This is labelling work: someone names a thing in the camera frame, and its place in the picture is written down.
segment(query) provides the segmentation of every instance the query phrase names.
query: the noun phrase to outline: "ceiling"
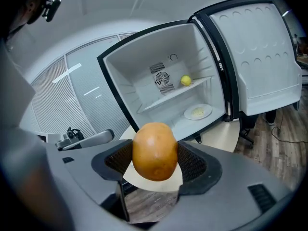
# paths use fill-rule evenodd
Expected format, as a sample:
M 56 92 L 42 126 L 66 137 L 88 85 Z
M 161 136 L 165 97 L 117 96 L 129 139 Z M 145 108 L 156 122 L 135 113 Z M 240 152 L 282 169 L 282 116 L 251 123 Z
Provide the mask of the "ceiling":
M 54 19 L 46 23 L 40 18 L 32 25 L 26 25 L 12 39 L 12 55 L 19 65 L 25 55 L 34 54 L 33 49 L 46 40 L 55 30 L 68 22 L 88 18 L 89 14 L 102 10 L 125 10 L 125 16 L 134 17 L 140 10 L 152 12 L 167 18 L 168 21 L 187 19 L 193 12 L 222 0 L 62 0 Z M 98 18 L 101 23 L 105 18 Z

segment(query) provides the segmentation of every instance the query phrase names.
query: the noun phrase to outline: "cable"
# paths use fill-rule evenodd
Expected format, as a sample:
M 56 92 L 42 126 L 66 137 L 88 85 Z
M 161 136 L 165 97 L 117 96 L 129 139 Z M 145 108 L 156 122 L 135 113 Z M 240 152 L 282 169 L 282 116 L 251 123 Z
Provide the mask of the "cable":
M 282 126 L 282 122 L 283 122 L 283 108 L 282 108 L 282 119 L 281 119 L 281 123 L 280 123 L 280 126 L 279 127 L 273 127 L 273 129 L 271 130 L 271 134 L 272 134 L 272 136 L 274 136 L 277 140 L 279 140 L 280 142 L 288 142 L 288 143 L 291 143 L 291 144 L 293 144 L 293 143 L 308 143 L 308 141 L 283 141 L 283 140 L 281 140 L 281 139 L 278 139 L 277 137 L 276 137 L 276 135 L 274 135 L 273 134 L 273 130 L 275 129 L 275 128 L 277 128 L 278 129 L 278 135 L 280 134 L 280 132 L 281 132 L 281 126 Z

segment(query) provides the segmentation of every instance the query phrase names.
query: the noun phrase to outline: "yellow lemon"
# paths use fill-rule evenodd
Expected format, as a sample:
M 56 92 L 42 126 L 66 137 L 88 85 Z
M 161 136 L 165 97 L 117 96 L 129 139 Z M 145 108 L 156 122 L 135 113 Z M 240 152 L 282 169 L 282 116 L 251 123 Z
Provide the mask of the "yellow lemon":
M 192 82 L 192 79 L 188 75 L 183 75 L 181 78 L 181 83 L 184 86 L 189 86 Z

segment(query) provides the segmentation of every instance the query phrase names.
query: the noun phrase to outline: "open refrigerator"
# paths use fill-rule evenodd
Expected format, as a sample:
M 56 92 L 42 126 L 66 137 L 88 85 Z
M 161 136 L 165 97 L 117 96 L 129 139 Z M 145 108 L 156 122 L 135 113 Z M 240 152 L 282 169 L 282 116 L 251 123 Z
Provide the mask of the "open refrigerator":
M 301 95 L 292 38 L 273 0 L 209 6 L 133 34 L 97 59 L 134 130 L 163 122 L 178 141 Z M 185 75 L 188 86 L 180 81 Z

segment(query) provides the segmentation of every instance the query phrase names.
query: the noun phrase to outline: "white plate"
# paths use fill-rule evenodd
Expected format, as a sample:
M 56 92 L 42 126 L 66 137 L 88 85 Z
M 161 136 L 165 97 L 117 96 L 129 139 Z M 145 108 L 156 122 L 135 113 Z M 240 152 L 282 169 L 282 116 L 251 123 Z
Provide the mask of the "white plate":
M 198 117 L 193 116 L 192 112 L 196 108 L 202 108 L 204 110 L 204 114 L 202 116 L 198 116 Z M 203 103 L 203 104 L 196 104 L 196 105 L 190 106 L 187 110 L 185 110 L 184 116 L 185 116 L 185 118 L 187 118 L 189 120 L 200 120 L 200 119 L 207 117 L 211 113 L 212 113 L 212 106 Z

